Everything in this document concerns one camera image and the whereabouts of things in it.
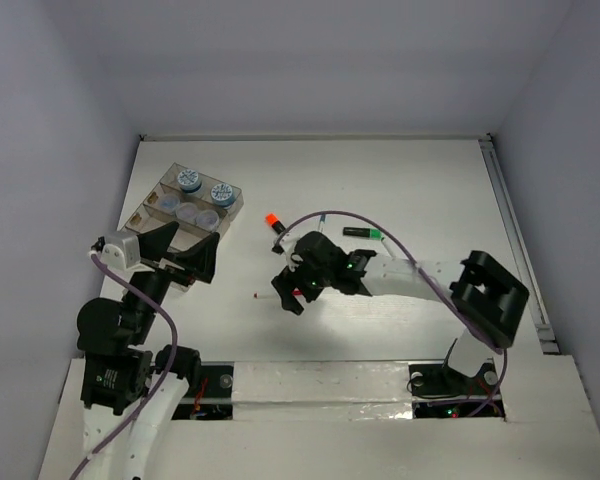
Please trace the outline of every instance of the white table surface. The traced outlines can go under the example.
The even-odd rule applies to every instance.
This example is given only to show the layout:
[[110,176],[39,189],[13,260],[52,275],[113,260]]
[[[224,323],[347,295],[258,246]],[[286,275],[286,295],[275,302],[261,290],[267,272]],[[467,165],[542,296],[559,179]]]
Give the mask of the white table surface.
[[[314,210],[351,210],[386,226],[419,259],[462,259],[480,249],[515,271],[475,141],[142,143],[120,225],[173,162],[244,189],[245,206],[220,244],[213,284],[172,291],[163,303],[180,343],[199,349],[203,361],[441,358],[461,332],[434,302],[323,294],[296,317],[276,301],[254,300],[284,266],[270,252],[273,234],[263,222],[270,211],[290,223]],[[325,233],[345,249],[380,246],[342,238],[345,224],[351,222],[329,218]],[[119,299],[121,290],[106,281],[102,294]],[[168,339],[157,319],[145,347],[156,351]],[[42,480],[65,479],[80,461],[83,367],[72,362]],[[267,382],[247,384],[257,383],[258,392]],[[265,405],[225,422],[175,421],[147,480],[600,480],[600,435],[577,369],[570,357],[542,355],[528,314],[510,349],[502,393],[506,422],[346,421],[318,412],[319,404],[293,413],[269,413]],[[409,403],[405,395],[402,404]]]
[[[206,361],[441,358],[462,331],[442,305],[405,297],[325,292],[300,317],[277,300],[254,300],[255,291],[274,292],[271,279],[284,267],[270,251],[274,234],[264,217],[271,211],[288,225],[316,210],[349,210],[385,226],[419,260],[459,261],[477,249],[515,271],[477,141],[143,142],[120,226],[174,162],[244,193],[244,208],[220,243],[213,283],[186,294],[171,289],[163,303],[181,344]],[[324,232],[345,250],[382,249],[342,237],[345,225],[357,223],[329,217]],[[103,296],[121,294],[105,280]],[[157,351],[169,339],[158,319],[146,347]],[[528,314],[516,347],[541,353]]]

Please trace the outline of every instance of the blue bottle cap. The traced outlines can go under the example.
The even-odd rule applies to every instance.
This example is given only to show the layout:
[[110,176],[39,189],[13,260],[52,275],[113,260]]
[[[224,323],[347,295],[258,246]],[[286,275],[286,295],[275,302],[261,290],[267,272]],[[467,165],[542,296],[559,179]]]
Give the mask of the blue bottle cap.
[[215,232],[220,225],[220,215],[214,210],[203,210],[196,217],[196,225],[208,232]]
[[158,203],[156,204],[160,210],[170,215],[173,215],[173,212],[178,208],[178,205],[180,205],[180,199],[173,193],[165,193],[160,196]]
[[219,207],[230,207],[236,201],[233,187],[228,183],[218,183],[211,189],[211,201]]
[[202,179],[198,172],[188,168],[178,174],[178,185],[184,193],[194,193],[202,187]]

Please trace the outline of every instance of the white wall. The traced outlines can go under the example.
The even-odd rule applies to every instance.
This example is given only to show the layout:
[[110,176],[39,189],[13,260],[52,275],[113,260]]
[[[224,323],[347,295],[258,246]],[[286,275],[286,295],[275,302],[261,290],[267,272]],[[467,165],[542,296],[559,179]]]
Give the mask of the white wall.
[[115,226],[137,145],[69,29],[0,0],[0,479],[37,477],[76,313],[101,281],[86,251]]
[[551,323],[600,426],[600,0],[576,2],[497,139]]
[[570,0],[73,4],[143,133],[485,133]]

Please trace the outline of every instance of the round container lid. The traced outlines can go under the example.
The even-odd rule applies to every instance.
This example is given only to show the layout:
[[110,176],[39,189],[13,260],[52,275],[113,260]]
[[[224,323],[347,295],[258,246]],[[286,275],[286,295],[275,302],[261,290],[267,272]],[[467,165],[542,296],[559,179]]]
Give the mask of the round container lid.
[[198,175],[198,172],[188,168],[178,174],[178,185],[180,185],[182,190],[188,192],[196,191],[202,186],[202,179]]
[[214,210],[203,210],[196,217],[196,225],[213,232],[220,225],[220,215]]
[[218,183],[217,185],[214,185],[211,189],[211,200],[221,207],[230,206],[236,201],[233,187],[228,183]]
[[180,199],[173,193],[165,193],[158,199],[156,206],[163,212],[173,214],[180,205]]
[[176,217],[192,224],[196,223],[196,217],[199,213],[200,209],[190,202],[181,203],[180,206],[176,208]]

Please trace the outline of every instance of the robotic arm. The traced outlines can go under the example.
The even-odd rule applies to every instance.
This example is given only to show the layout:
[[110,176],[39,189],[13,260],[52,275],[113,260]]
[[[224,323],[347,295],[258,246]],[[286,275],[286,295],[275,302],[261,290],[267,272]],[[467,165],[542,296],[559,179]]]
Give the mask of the robotic arm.
[[480,370],[486,347],[500,352],[513,344],[529,297],[528,289],[485,252],[472,251],[459,263],[414,265],[375,250],[345,253],[318,231],[281,246],[287,266],[271,284],[280,295],[282,308],[296,315],[304,308],[294,291],[310,303],[327,287],[345,295],[404,295],[441,301],[418,270],[424,269],[467,326],[444,365],[465,377]]
[[104,271],[109,265],[135,272],[128,288],[137,293],[127,291],[121,301],[95,298],[78,314],[78,348],[85,354],[80,396],[85,459],[72,480],[80,474],[84,480],[145,478],[175,408],[198,386],[197,350],[167,345],[151,366],[152,352],[132,348],[145,342],[154,307],[159,308],[171,282],[187,287],[213,279],[219,234],[186,252],[169,252],[178,228],[171,222],[140,235],[116,232],[92,247],[92,255],[100,256],[94,262]]

